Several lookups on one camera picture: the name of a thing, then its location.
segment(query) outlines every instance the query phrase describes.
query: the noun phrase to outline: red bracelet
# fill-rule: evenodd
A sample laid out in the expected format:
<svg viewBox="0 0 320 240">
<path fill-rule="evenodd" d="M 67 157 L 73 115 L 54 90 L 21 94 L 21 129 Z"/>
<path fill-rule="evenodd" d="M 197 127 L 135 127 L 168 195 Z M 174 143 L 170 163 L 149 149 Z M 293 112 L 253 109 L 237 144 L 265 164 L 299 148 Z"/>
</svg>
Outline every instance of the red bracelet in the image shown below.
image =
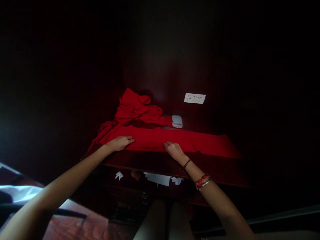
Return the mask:
<svg viewBox="0 0 320 240">
<path fill-rule="evenodd" d="M 203 180 L 205 180 L 207 177 L 210 177 L 210 176 L 209 176 L 209 174 L 206 173 L 205 175 L 202 176 L 202 178 L 200 178 L 200 180 L 198 182 L 195 183 L 197 189 L 199 189 L 199 185 L 201 186 Z"/>
<path fill-rule="evenodd" d="M 185 171 L 185 170 L 186 170 L 186 167 L 187 167 L 187 165 L 188 165 L 188 163 L 189 163 L 190 161 L 191 161 L 191 159 L 189 159 L 189 160 L 187 161 L 187 163 L 183 166 L 183 169 L 182 169 L 182 170 L 183 170 L 185 173 L 186 173 L 186 171 Z"/>
</svg>

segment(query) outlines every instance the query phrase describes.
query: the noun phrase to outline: wall socket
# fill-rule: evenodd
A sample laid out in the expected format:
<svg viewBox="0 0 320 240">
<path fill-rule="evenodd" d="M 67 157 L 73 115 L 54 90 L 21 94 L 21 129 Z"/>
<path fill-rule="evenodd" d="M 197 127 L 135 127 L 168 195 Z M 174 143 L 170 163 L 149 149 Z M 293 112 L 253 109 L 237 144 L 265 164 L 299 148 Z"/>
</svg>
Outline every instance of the wall socket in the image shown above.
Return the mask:
<svg viewBox="0 0 320 240">
<path fill-rule="evenodd" d="M 184 102 L 203 104 L 205 98 L 205 94 L 186 93 L 186 96 L 184 97 Z"/>
</svg>

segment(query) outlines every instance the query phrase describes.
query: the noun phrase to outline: forearm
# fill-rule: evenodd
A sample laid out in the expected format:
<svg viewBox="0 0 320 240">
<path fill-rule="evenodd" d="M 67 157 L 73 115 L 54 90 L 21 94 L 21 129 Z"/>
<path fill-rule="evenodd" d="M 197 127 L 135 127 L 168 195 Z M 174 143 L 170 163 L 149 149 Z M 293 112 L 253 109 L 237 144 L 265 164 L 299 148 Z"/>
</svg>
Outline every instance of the forearm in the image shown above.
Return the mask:
<svg viewBox="0 0 320 240">
<path fill-rule="evenodd" d="M 57 209 L 112 152 L 108 145 L 101 146 L 96 152 L 46 186 L 29 204 L 36 204 L 38 209 Z"/>
<path fill-rule="evenodd" d="M 183 157 L 178 162 L 184 166 L 188 160 L 188 157 Z M 192 161 L 188 163 L 185 170 L 194 182 L 199 181 L 205 175 Z M 219 217 L 228 236 L 233 239 L 254 239 L 254 234 L 241 213 L 217 184 L 211 181 L 200 192 Z"/>
<path fill-rule="evenodd" d="M 113 149 L 110 146 L 103 145 L 51 182 L 12 217 L 0 234 L 0 239 L 42 238 L 52 214 L 112 152 Z"/>
</svg>

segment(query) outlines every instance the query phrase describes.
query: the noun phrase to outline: wrist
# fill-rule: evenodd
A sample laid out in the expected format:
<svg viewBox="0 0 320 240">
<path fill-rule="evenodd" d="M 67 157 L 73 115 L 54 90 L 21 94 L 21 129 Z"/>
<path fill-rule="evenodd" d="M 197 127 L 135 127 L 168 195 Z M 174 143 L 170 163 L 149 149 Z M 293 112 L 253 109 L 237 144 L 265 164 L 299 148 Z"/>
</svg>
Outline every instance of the wrist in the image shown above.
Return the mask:
<svg viewBox="0 0 320 240">
<path fill-rule="evenodd" d="M 187 155 L 184 155 L 181 158 L 179 158 L 177 162 L 183 167 L 189 160 L 190 158 Z"/>
<path fill-rule="evenodd" d="M 101 150 L 105 153 L 113 153 L 115 151 L 115 148 L 112 146 L 112 144 L 107 143 L 101 146 Z"/>
</svg>

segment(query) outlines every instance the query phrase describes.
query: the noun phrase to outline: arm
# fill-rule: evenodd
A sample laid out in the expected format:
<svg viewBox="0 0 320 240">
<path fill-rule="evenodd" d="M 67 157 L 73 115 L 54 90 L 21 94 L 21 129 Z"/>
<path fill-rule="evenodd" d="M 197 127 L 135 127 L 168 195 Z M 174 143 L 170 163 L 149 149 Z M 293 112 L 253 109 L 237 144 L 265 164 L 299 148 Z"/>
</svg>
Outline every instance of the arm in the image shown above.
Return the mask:
<svg viewBox="0 0 320 240">
<path fill-rule="evenodd" d="M 26 203 L 0 234 L 3 239 L 42 239 L 48 223 L 59 208 L 89 174 L 114 151 L 123 150 L 134 142 L 132 137 L 117 137 L 66 171 Z"/>
<path fill-rule="evenodd" d="M 164 147 L 170 156 L 182 167 L 190 159 L 183 153 L 178 143 L 166 142 Z M 197 182 L 205 175 L 192 161 L 188 163 L 186 171 L 194 182 Z M 200 192 L 218 215 L 229 237 L 232 239 L 255 239 L 255 235 L 246 220 L 217 184 L 209 182 Z"/>
</svg>

